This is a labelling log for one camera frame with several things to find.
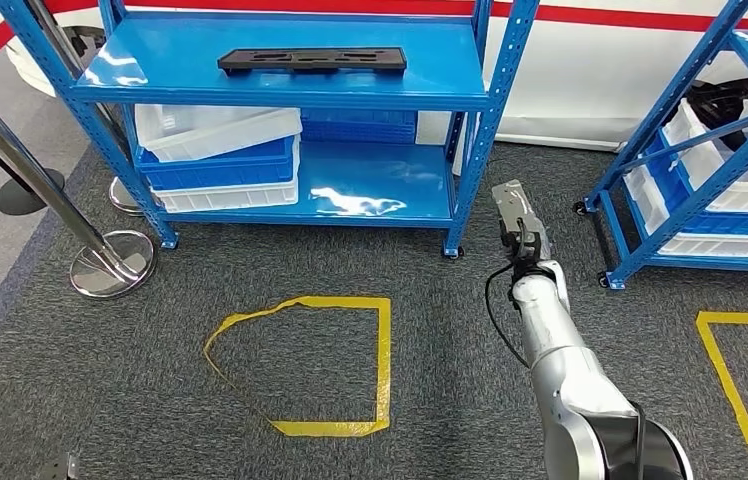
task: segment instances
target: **chrome stanchion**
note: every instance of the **chrome stanchion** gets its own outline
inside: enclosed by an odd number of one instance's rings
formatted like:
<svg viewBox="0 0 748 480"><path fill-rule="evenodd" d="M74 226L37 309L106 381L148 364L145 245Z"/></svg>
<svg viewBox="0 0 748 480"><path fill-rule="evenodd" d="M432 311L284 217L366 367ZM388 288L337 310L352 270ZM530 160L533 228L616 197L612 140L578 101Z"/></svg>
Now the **chrome stanchion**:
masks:
<svg viewBox="0 0 748 480"><path fill-rule="evenodd" d="M153 242L130 230L101 235L1 118L0 155L85 245L71 265L71 283L78 292L90 297L114 297L150 277L156 266Z"/></svg>
<svg viewBox="0 0 748 480"><path fill-rule="evenodd" d="M77 52L74 50L73 45L71 45L71 41L68 39L67 35L65 35L65 31L56 23L53 14L50 13L50 10L47 9L47 6L45 6L42 0L27 0L27 4L29 5L33 16L36 17L39 25L41 25L44 36L53 46L53 49L59 55L62 63L64 63L65 67L68 68L68 71L71 72L71 76L78 78L83 71L82 62L80 61L79 55L77 55ZM123 151L124 156L128 159L132 159L129 142L127 141L127 137L124 135L120 125L115 120L115 116L111 111L109 111L109 109L101 104L96 104L95 107L101 117L103 117L103 123L106 124L107 129L112 133L112 137L115 138L118 146ZM112 184L109 186L109 201L112 202L112 205L114 205L115 208L128 215L143 215L141 208L138 206L136 201L133 200L130 192L124 188L124 184L118 177L115 177L112 180Z"/></svg>
<svg viewBox="0 0 748 480"><path fill-rule="evenodd" d="M133 200L132 195L130 195L130 192L127 191L124 183L118 177L113 178L112 183L109 185L109 201L112 202L115 208L131 217L144 215L141 207Z"/></svg>

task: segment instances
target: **carpet floor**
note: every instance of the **carpet floor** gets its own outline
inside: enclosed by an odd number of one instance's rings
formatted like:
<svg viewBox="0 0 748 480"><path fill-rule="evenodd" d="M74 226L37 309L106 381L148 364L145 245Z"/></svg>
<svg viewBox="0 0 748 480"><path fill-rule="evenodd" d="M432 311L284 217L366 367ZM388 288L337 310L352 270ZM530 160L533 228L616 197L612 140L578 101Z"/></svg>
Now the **carpet floor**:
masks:
<svg viewBox="0 0 748 480"><path fill-rule="evenodd" d="M650 269L628 290L597 285L591 222L570 206L611 156L497 145L463 243L441 258L429 230L179 225L181 245L114 301L76 295L74 238L45 218L0 289L0 478L31 478L65 451L82 478L544 478L527 373L489 324L483 282L504 264L492 185L525 184L566 269L572 314L619 388L686 445L696 478L748 479L748 447L695 329L700 310L748 311L748 273ZM103 231L148 231L105 196L87 153L69 179ZM517 317L506 280L493 308ZM219 322L300 295L392 302L391 426L362 438L292 438L267 421L371 420L372 311L294 307L236 325L215 358ZM748 405L748 327L717 326Z"/></svg>

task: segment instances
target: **black tray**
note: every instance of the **black tray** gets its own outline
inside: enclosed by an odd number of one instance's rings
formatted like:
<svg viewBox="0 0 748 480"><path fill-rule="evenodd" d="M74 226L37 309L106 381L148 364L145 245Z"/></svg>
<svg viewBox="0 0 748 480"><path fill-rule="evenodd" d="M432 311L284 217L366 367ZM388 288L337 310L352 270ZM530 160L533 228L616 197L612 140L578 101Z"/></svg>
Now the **black tray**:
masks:
<svg viewBox="0 0 748 480"><path fill-rule="evenodd" d="M237 48L218 59L218 68L227 75L254 69L323 72L340 68L403 73L406 57L399 47Z"/></svg>

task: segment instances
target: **robotic arm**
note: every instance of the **robotic arm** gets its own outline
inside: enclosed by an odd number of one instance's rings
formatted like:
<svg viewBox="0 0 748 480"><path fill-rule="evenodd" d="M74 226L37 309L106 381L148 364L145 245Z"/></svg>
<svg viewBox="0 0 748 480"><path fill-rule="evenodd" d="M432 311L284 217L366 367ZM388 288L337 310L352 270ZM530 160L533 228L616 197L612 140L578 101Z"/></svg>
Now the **robotic arm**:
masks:
<svg viewBox="0 0 748 480"><path fill-rule="evenodd" d="M509 249L510 300L521 313L524 357L511 350L530 369L550 480L693 480L674 435L624 397L583 343L562 268L550 260L544 226L521 183L498 185L492 196Z"/></svg>

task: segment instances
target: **yellow tape marking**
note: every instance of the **yellow tape marking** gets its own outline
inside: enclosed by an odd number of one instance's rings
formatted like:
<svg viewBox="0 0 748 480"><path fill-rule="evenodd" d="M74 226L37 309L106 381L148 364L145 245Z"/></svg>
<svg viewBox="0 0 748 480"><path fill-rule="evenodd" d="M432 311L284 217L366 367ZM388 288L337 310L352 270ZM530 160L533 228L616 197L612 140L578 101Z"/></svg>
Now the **yellow tape marking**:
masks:
<svg viewBox="0 0 748 480"><path fill-rule="evenodd" d="M362 437L389 426L389 401L391 398L392 302L380 297L298 297L268 310L254 313L234 313L225 318L212 332L203 346L203 355L209 365L228 384L232 382L212 360L210 351L219 335L242 320L264 317L293 305L312 308L373 308L377 310L377 399L373 422L307 422L268 420L277 430L289 436L308 437Z"/></svg>
<svg viewBox="0 0 748 480"><path fill-rule="evenodd" d="M748 313L699 312L695 323L698 326L698 332L701 334L701 340L704 341L707 354L713 362L719 380L721 380L724 393L728 401L730 401L730 405L733 406L733 412L736 414L736 422L739 423L739 430L748 443L748 410L745 408L745 404L742 403L739 390L736 389L736 384L733 383L733 378L731 378L730 373L727 371L727 364L721 355L718 345L716 345L716 339L710 329L710 325L714 323L748 325Z"/></svg>

